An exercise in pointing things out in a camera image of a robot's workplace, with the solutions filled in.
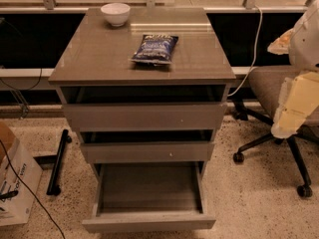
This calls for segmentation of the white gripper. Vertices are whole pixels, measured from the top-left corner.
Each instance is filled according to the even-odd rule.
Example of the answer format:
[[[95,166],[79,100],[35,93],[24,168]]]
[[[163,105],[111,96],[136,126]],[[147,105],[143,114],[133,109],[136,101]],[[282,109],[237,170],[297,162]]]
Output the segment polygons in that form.
[[[268,46],[267,51],[275,55],[289,55],[293,33],[292,29],[284,32]],[[309,72],[294,79],[286,78],[278,103],[271,133],[277,138],[288,138],[319,107],[319,74]]]

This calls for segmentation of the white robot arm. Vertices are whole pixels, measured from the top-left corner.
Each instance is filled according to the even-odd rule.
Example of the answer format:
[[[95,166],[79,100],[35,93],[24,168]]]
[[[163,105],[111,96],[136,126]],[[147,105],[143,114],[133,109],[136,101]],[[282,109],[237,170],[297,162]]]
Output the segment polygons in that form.
[[[319,0],[315,0],[294,27],[274,42],[267,51],[289,55],[292,66],[299,70],[294,79],[286,78],[279,94],[271,133],[277,138],[295,134],[319,107]]]

